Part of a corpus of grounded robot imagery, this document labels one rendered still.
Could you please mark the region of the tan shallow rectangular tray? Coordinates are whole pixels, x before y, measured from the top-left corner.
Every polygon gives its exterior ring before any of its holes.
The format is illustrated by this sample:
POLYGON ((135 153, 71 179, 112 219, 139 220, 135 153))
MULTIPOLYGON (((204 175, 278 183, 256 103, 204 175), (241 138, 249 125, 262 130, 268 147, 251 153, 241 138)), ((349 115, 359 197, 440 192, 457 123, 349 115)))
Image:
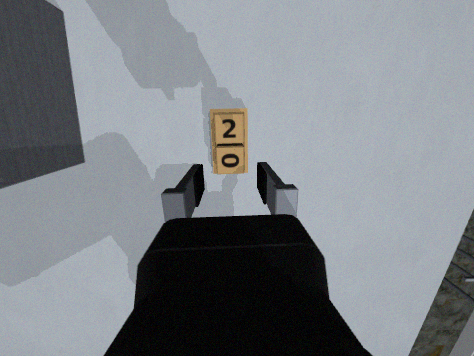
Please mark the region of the tan shallow rectangular tray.
POLYGON ((211 140, 212 140, 212 157, 213 157, 213 173, 217 174, 216 168, 216 146, 215 143, 215 131, 214 131, 214 114, 215 113, 243 113, 244 114, 244 168, 245 172, 248 173, 248 108, 234 108, 234 109, 211 109, 210 110, 210 122, 211 122, 211 140))

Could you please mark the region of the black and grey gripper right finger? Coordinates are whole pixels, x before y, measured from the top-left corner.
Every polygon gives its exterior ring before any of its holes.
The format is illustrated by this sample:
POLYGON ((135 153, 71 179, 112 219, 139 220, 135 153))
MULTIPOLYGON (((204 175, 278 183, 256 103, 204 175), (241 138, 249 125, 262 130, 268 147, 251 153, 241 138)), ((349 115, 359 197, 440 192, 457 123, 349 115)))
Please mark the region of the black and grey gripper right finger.
POLYGON ((257 162, 257 188, 271 215, 297 217, 298 188, 294 184, 284 184, 267 162, 257 162))

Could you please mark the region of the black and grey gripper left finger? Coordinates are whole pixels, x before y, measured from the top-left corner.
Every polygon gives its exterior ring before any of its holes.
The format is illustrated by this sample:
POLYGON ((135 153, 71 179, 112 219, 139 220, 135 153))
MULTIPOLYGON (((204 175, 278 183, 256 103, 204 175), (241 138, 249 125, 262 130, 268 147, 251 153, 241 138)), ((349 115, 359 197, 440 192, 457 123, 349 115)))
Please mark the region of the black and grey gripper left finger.
POLYGON ((204 190, 203 164, 193 164, 175 188, 166 188, 161 194, 165 222, 191 218, 204 190))

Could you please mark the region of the tan wooden cube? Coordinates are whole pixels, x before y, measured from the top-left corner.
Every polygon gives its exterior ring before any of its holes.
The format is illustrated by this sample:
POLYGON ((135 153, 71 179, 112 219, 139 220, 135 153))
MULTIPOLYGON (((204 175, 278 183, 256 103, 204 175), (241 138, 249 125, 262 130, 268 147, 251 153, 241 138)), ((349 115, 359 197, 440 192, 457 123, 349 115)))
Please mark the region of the tan wooden cube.
POLYGON ((242 143, 217 144, 217 174, 244 173, 244 146, 242 143))
POLYGON ((215 113, 214 130, 216 144, 243 143, 244 114, 215 113))

